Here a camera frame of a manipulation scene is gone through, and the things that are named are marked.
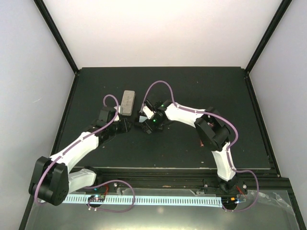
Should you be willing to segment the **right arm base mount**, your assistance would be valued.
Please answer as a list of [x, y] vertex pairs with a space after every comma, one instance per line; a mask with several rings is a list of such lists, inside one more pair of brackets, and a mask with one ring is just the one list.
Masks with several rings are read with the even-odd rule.
[[204, 193], [220, 197], [222, 206], [226, 209], [233, 211], [240, 203], [247, 201], [246, 185], [237, 176], [229, 182], [220, 178], [208, 178], [203, 183]]

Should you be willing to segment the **grey glasses case green lining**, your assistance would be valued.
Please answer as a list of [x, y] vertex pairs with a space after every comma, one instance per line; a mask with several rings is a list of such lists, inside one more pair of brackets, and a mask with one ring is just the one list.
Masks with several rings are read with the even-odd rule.
[[120, 105], [120, 114], [131, 116], [135, 100], [135, 91], [125, 90]]

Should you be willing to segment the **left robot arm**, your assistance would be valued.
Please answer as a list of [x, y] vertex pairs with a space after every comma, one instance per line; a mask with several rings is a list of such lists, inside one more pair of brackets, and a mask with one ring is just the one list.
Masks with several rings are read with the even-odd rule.
[[132, 123], [117, 113], [115, 108], [103, 107], [97, 120], [60, 152], [36, 162], [28, 192], [36, 201], [60, 205], [66, 196], [79, 189], [98, 191], [103, 186], [103, 176], [98, 169], [86, 166], [72, 172], [75, 165], [88, 153], [109, 138], [130, 131]]

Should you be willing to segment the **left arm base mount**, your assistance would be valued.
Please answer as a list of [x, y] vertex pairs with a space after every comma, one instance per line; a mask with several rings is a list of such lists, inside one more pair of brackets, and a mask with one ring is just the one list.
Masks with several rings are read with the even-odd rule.
[[109, 194], [109, 184], [111, 184], [111, 182], [92, 189], [95, 194], [90, 195], [86, 200], [88, 210], [93, 209], [97, 211], [103, 205], [106, 196]]

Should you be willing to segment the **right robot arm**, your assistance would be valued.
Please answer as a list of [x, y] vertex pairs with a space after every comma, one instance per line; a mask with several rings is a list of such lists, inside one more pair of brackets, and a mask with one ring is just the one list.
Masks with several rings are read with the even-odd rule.
[[218, 187], [230, 193], [236, 186], [236, 168], [230, 151], [230, 130], [225, 119], [210, 107], [194, 109], [168, 100], [151, 104], [144, 102], [139, 111], [139, 124], [144, 132], [151, 134], [163, 130], [167, 121], [180, 122], [196, 129], [202, 144], [210, 149], [217, 167]]

